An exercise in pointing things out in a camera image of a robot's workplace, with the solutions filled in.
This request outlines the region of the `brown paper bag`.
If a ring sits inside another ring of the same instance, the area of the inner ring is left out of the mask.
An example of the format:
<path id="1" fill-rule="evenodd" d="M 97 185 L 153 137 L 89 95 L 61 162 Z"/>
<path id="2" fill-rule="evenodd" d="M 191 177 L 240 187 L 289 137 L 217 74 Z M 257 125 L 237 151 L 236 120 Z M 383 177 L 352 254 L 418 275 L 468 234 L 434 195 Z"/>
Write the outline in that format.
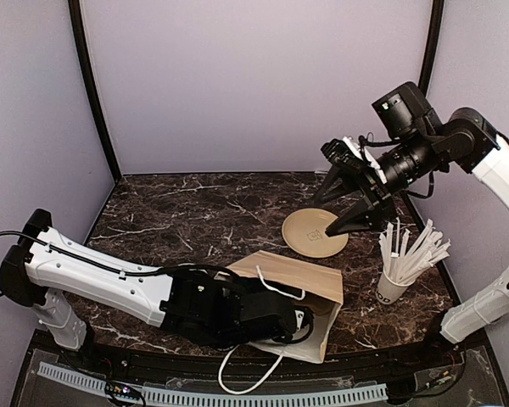
<path id="1" fill-rule="evenodd" d="M 294 337 L 298 343 L 284 344 L 273 340 L 250 342 L 249 346 L 275 354 L 276 361 L 253 386 L 232 390 L 223 382 L 223 371 L 231 353 L 221 362 L 217 380 L 222 390 L 232 395 L 254 391 L 277 368 L 282 359 L 290 358 L 321 364 L 324 361 L 330 329 L 344 302 L 343 278 L 340 270 L 260 250 L 228 266 L 238 275 L 258 282 L 280 299 L 308 308 L 313 323 L 307 328 L 296 326 Z"/>

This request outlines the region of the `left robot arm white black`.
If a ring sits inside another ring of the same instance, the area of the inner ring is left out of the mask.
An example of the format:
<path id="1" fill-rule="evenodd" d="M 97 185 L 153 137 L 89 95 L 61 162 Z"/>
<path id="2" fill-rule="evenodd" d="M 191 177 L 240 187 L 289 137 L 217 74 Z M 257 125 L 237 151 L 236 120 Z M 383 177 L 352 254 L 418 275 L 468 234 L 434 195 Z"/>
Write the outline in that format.
<path id="1" fill-rule="evenodd" d="M 0 294 L 31 308 L 59 346 L 85 370 L 103 362 L 87 322 L 65 293 L 118 309 L 199 346 L 229 349 L 260 340 L 291 343 L 305 312 L 262 276 L 213 265 L 152 267 L 80 245 L 36 209 L 0 264 Z"/>

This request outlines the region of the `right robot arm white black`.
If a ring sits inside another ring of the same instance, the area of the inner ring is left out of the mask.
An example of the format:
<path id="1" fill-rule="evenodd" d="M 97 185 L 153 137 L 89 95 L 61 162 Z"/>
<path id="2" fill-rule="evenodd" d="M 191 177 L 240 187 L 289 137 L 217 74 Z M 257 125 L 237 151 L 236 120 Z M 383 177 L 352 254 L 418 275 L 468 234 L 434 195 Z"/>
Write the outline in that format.
<path id="1" fill-rule="evenodd" d="M 391 150 L 373 158 L 369 141 L 333 139 L 322 146 L 331 168 L 314 199 L 324 204 L 359 191 L 361 197 L 325 230 L 329 237 L 381 231 L 395 214 L 393 196 L 451 163 L 472 174 L 509 210 L 509 140 L 478 111 L 464 107 L 442 122 L 418 86 L 408 81 L 372 104 Z M 435 367 L 471 334 L 509 314 L 509 267 L 463 304 L 437 315 L 416 350 L 416 360 Z"/>

